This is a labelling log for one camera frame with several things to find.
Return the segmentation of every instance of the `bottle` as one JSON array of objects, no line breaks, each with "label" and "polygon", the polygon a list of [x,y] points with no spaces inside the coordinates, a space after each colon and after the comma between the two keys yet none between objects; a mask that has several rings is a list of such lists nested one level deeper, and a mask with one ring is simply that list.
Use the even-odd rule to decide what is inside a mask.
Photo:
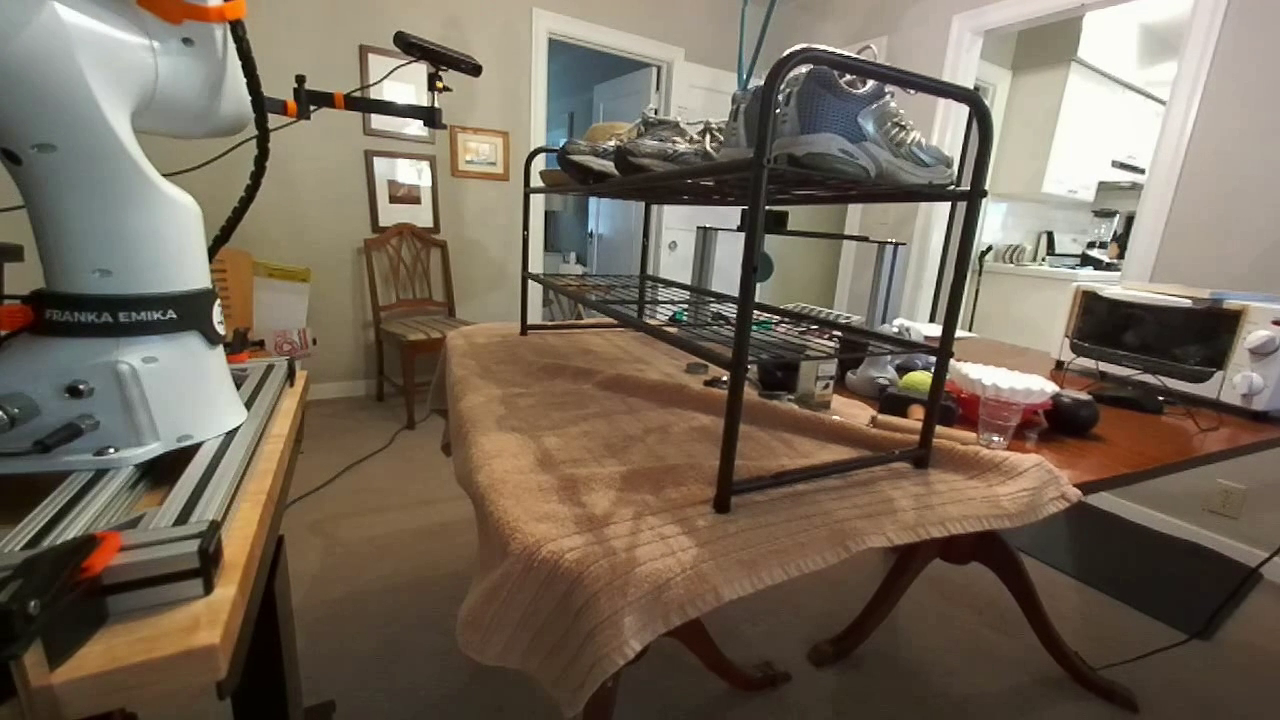
[{"label": "bottle", "polygon": [[834,346],[833,339],[806,339],[795,374],[795,406],[800,410],[833,410],[834,392]]}]

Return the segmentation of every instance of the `wooden workbench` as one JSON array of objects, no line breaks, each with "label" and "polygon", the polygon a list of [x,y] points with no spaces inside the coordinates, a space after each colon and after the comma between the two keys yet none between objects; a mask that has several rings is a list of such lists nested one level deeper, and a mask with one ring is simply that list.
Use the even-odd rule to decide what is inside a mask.
[{"label": "wooden workbench", "polygon": [[13,668],[23,717],[301,717],[280,513],[302,397],[301,374],[280,392],[226,513],[216,590],[205,601],[110,616],[50,672],[33,650]]}]

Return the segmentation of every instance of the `cup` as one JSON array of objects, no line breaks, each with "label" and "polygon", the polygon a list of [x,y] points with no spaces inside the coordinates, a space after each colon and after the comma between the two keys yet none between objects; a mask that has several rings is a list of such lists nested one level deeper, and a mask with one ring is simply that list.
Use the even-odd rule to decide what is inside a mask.
[{"label": "cup", "polygon": [[1009,450],[1019,419],[1024,419],[1024,406],[1019,402],[980,397],[974,444],[994,450],[994,452]]}]

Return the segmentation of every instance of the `black metal rack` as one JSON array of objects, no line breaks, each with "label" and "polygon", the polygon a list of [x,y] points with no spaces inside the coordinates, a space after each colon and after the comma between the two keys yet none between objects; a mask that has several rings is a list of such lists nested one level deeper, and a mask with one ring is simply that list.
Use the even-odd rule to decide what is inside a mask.
[{"label": "black metal rack", "polygon": [[[823,65],[859,81],[881,81],[905,91],[919,91],[919,97],[935,97],[948,104],[967,107],[967,132],[965,132],[965,148],[958,148],[958,168],[953,176],[953,184],[846,184],[846,181],[833,181],[823,174],[803,174],[803,168],[780,168],[768,159],[768,144],[774,132],[774,116],[768,112],[772,99],[780,97],[780,83],[789,73],[803,67],[803,65]],[[965,277],[967,277],[967,256],[971,256],[971,242],[974,242],[974,221],[980,221],[980,203],[987,196],[982,176],[987,176],[987,159],[993,159],[993,112],[980,99],[980,91],[958,89],[958,83],[943,83],[935,76],[919,76],[919,73],[905,73],[893,65],[871,65],[846,52],[833,52],[833,49],[791,49],[782,52],[758,89],[762,104],[754,116],[754,148],[748,159],[721,159],[721,164],[700,164],[700,168],[680,168],[680,174],[646,174],[646,176],[619,176],[608,184],[587,184],[587,187],[541,187],[536,164],[551,152],[551,148],[536,148],[523,155],[523,226],[519,226],[519,242],[523,242],[523,256],[519,256],[519,333],[530,328],[585,328],[585,325],[530,325],[527,322],[527,293],[530,284],[542,293],[556,293],[581,307],[599,312],[610,325],[646,333],[662,346],[675,346],[708,365],[727,367],[727,402],[725,402],[725,431],[721,431],[721,474],[714,474],[714,498],[712,508],[727,513],[733,498],[744,492],[762,492],[762,487],[782,487],[782,483],[803,483],[803,481],[823,481],[823,478],[840,478],[840,474],[855,474],[855,467],[876,467],[876,464],[899,464],[910,461],[917,467],[928,467],[932,455],[932,438],[935,438],[935,419],[939,419],[939,402],[943,402],[943,375],[948,375],[948,362],[955,349],[955,325],[958,325],[958,301],[965,301]],[[634,202],[643,203],[643,243],[638,243],[638,272],[634,277],[556,277],[556,272],[530,272],[527,270],[527,242],[530,242],[530,196],[541,192],[585,192],[585,196],[605,196],[605,202]],[[657,203],[739,203],[744,207],[744,270],[739,270],[739,293],[708,293],[708,289],[692,289],[680,280],[662,280],[646,272],[646,243],[651,243],[651,207]],[[768,203],[948,203],[948,234],[943,234],[943,251],[939,251],[939,284],[932,298],[932,316],[939,322],[939,336],[935,339],[905,339],[881,328],[864,328],[864,325],[840,325],[840,322],[820,322],[820,316],[803,316],[795,307],[774,307],[774,306],[758,306],[754,301],[754,261],[762,251],[762,207]],[[662,307],[705,307],[705,306],[727,306],[727,322],[714,312],[692,312],[692,322],[667,322]],[[893,349],[906,349],[906,354],[932,354],[935,358],[935,379],[932,392],[924,402],[924,419],[919,419],[919,440],[906,452],[871,452],[871,455],[851,455],[851,461],[834,461],[834,464],[800,464],[789,474],[772,474],[772,478],[734,478],[734,444],[739,444],[739,415],[744,415],[744,392],[748,392],[748,365],[752,358],[758,358],[758,339],[752,336],[752,322],[754,312],[768,316],[782,316],[782,322],[803,322],[815,325],[823,333],[840,333],[840,336],[859,336],[859,339],[876,339],[876,346],[893,346]]]}]

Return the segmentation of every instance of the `wooden chair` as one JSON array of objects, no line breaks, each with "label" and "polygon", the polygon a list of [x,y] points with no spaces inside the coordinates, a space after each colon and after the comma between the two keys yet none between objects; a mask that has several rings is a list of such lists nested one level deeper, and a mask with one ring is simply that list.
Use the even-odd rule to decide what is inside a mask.
[{"label": "wooden chair", "polygon": [[388,388],[405,392],[405,430],[416,430],[416,388],[427,386],[427,411],[435,411],[445,336],[459,325],[446,243],[427,228],[391,226],[368,237],[359,251],[373,306],[376,402]]}]

